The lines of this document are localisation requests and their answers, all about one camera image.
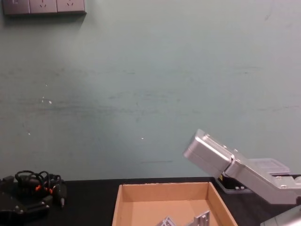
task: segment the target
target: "black device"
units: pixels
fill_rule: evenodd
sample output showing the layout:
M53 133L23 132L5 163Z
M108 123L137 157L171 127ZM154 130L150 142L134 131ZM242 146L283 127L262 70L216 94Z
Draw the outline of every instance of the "black device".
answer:
M43 217L53 202L65 205L67 187L60 175L24 170L15 178L0 180L0 224L21 224Z
M64 207L67 198L67 186L60 175L49 174L47 171L35 173L30 170L23 170L17 172L15 178L21 195L34 195L36 197L51 195L56 204Z

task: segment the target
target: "silver metal part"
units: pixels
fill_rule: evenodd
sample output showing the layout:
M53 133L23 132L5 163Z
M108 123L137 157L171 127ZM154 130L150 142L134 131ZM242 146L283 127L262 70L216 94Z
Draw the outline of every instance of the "silver metal part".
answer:
M232 153L200 129L191 139L184 156L215 178L224 172L233 158Z
M296 206L274 218L271 218L260 226L299 226L301 225L301 206Z
M156 226L176 226L176 225L170 217L167 217L164 220L162 220L162 222L157 224Z
M201 215L195 217L193 222L189 223L187 226L209 226L210 224L210 211L206 211Z
M296 204L301 196L300 179L273 177L237 150L228 149L200 129L183 155L215 178L224 172L271 204Z

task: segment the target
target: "metal bracket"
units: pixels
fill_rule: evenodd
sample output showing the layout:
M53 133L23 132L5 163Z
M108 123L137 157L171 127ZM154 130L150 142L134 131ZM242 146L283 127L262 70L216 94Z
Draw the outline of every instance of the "metal bracket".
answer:
M160 222L159 224L157 224L156 226L176 226L175 223L171 220L170 217L165 218L164 220L162 220L162 222Z
M189 223L187 226L209 226L210 223L210 211L206 211L201 215L195 217L193 222Z
M191 223L187 226L209 226L210 223L210 211L206 211L201 215L195 217ZM156 226L176 226L176 224L171 220L170 217L165 218L157 224Z

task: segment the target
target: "wall stain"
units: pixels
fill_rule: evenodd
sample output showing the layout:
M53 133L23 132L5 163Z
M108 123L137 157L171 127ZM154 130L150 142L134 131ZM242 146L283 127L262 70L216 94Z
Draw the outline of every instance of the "wall stain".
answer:
M174 161L172 160L167 160L167 161L141 161L141 164L146 164L146 163L172 163Z
M274 5L275 5L275 0L272 0L271 4L270 4L270 6L269 6L269 12L268 12L268 14L265 16L264 21L267 21L267 20L270 18L270 16L272 15L273 10L274 10Z
M278 112L285 109L300 109L300 105L292 105L292 106L282 106L282 107L266 107L266 108L258 108L257 110L260 112L265 111L272 111L272 112Z

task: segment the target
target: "wall outlet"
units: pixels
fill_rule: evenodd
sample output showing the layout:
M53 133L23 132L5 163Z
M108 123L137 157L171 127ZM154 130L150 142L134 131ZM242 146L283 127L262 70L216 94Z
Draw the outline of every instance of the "wall outlet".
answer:
M30 13L57 13L56 0L29 0Z
M5 15L30 14L29 0L2 0Z
M57 12L85 13L85 0L56 0Z

